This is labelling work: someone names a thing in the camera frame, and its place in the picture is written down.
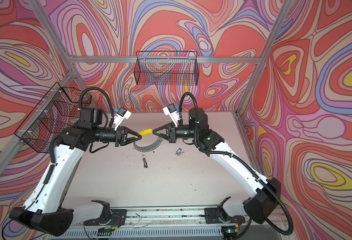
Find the metal keyring disc yellow handle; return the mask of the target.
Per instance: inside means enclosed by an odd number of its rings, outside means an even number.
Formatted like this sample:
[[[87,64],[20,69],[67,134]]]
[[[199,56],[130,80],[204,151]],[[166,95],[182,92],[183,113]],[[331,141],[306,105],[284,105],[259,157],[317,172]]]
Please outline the metal keyring disc yellow handle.
[[[153,134],[152,129],[143,130],[139,133],[142,137],[137,142],[134,142],[133,149],[145,153],[154,153],[155,150],[162,144],[163,139]]]

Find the key with black tag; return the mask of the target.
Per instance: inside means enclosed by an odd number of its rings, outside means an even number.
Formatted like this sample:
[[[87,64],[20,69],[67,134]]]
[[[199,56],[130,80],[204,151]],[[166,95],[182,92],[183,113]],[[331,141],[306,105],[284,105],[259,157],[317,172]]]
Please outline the key with black tag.
[[[147,169],[148,168],[148,162],[147,162],[145,153],[142,153],[142,160],[143,160],[144,168]]]

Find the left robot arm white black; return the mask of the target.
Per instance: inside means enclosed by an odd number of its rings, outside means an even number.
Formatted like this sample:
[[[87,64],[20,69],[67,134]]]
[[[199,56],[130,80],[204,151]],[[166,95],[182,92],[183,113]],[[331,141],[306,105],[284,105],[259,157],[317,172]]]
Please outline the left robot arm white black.
[[[29,229],[60,236],[72,225],[87,221],[107,225],[112,220],[110,204],[92,200],[90,204],[74,209],[62,208],[62,201],[72,182],[77,167],[85,151],[94,153],[95,142],[107,147],[126,146],[142,137],[135,131],[123,127],[123,120],[129,119],[131,112],[124,108],[110,106],[111,116],[102,109],[83,106],[83,98],[89,91],[102,93],[109,105],[108,94],[100,88],[88,88],[79,97],[80,118],[70,127],[52,138],[49,145],[50,163],[37,184],[34,192],[21,207],[12,209],[9,218]]]

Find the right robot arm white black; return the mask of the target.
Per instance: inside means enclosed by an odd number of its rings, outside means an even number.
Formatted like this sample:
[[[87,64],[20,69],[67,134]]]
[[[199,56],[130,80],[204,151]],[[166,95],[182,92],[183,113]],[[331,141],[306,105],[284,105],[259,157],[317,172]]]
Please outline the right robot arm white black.
[[[194,95],[187,92],[182,95],[179,105],[170,104],[163,108],[165,115],[172,121],[153,130],[153,134],[176,143],[178,139],[192,140],[196,149],[224,167],[244,188],[248,194],[245,200],[230,201],[225,198],[218,206],[219,219],[230,221],[235,216],[247,216],[250,222],[268,223],[278,233],[293,234],[292,217],[281,201],[281,184],[276,178],[268,179],[239,157],[224,138],[210,129],[207,114],[198,107]],[[287,229],[274,224],[269,216],[280,207],[287,220]]]

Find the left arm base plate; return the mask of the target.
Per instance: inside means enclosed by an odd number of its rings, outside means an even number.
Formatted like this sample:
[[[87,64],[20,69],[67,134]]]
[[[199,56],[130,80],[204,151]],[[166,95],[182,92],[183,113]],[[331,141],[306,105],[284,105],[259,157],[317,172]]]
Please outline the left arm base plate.
[[[85,226],[110,226],[119,227],[125,224],[127,216],[126,209],[112,209],[106,216],[84,222]]]

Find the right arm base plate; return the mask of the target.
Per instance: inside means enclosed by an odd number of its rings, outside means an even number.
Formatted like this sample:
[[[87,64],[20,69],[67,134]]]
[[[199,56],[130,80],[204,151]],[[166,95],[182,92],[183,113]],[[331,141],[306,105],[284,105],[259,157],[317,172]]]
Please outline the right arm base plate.
[[[239,224],[242,225],[246,222],[243,216],[231,217],[224,210],[219,208],[205,208],[204,214],[200,215],[205,218],[207,224]]]

